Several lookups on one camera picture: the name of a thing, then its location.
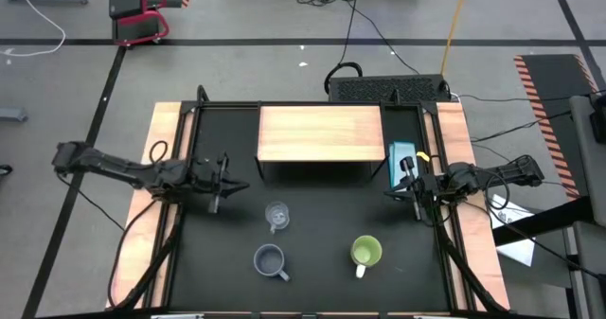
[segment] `caster wheel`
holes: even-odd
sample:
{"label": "caster wheel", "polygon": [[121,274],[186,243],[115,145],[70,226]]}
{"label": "caster wheel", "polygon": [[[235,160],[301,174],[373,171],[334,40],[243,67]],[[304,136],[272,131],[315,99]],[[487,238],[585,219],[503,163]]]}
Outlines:
{"label": "caster wheel", "polygon": [[12,172],[12,167],[8,165],[0,166],[0,176],[8,176]]}

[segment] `green mug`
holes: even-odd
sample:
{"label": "green mug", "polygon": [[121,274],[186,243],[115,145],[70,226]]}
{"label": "green mug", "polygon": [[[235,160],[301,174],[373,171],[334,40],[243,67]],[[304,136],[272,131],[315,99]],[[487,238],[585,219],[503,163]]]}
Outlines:
{"label": "green mug", "polygon": [[383,247],[369,235],[360,236],[351,245],[351,259],[358,265],[356,277],[362,278],[367,267],[372,267],[381,259]]}

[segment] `red chair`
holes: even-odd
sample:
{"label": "red chair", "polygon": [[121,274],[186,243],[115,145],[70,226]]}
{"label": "red chair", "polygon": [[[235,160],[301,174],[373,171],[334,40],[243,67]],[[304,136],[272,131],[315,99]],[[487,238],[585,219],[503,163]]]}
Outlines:
{"label": "red chair", "polygon": [[167,0],[148,6],[148,0],[110,0],[113,38],[118,45],[158,42],[169,35],[169,25],[158,11],[167,6]]}

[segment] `mug handle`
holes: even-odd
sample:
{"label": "mug handle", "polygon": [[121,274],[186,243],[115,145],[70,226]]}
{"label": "mug handle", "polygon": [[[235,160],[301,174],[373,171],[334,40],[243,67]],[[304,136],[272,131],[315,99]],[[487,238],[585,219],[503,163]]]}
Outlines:
{"label": "mug handle", "polygon": [[358,265],[358,267],[356,268],[356,277],[362,278],[362,276],[364,276],[365,271],[366,271],[366,266]]}
{"label": "mug handle", "polygon": [[291,277],[286,274],[284,271],[279,271],[278,274],[284,279],[284,281],[288,282],[291,280]]}

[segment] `gray floor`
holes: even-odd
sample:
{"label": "gray floor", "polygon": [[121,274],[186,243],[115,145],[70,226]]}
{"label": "gray floor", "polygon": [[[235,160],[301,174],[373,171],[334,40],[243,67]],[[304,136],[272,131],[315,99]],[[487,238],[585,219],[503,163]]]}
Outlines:
{"label": "gray floor", "polygon": [[[606,38],[601,0],[568,0],[588,39]],[[358,7],[389,38],[444,39],[456,0],[359,0]],[[70,39],[108,39],[107,0],[86,7],[40,7]],[[317,9],[295,0],[192,0],[188,9],[164,11],[173,39],[343,38],[349,11],[335,3]],[[57,38],[57,31],[24,5],[0,0],[0,40]],[[356,17],[351,36],[376,38]],[[458,39],[574,39],[557,0],[466,0]],[[15,52],[41,46],[6,45]],[[192,99],[203,84],[213,100],[324,100],[322,82],[338,62],[342,46],[151,46],[126,54],[96,146],[138,160],[153,104]],[[436,73],[443,47],[400,46],[398,53],[421,73]],[[606,48],[592,48],[606,65]],[[0,184],[0,311],[21,315],[62,206],[66,186],[52,174],[50,160],[60,141],[82,140],[114,59],[110,46],[65,46],[56,54],[1,58],[0,105],[25,106],[30,120],[0,124],[0,162],[15,171]],[[580,54],[576,47],[462,47],[452,49],[446,78],[454,92],[480,97],[525,97],[514,55]],[[409,74],[382,45],[350,46],[348,60],[365,75]],[[527,103],[479,103],[463,99],[473,136],[483,136],[534,119]],[[531,154],[546,180],[558,181],[537,128],[486,143],[508,157]],[[501,164],[475,149],[479,166]],[[120,222],[131,190],[86,176],[82,190]],[[558,186],[515,187],[512,201],[547,209],[566,200]],[[78,198],[39,315],[101,310],[118,231]],[[506,280],[511,306],[522,313],[566,317],[561,289]]]}

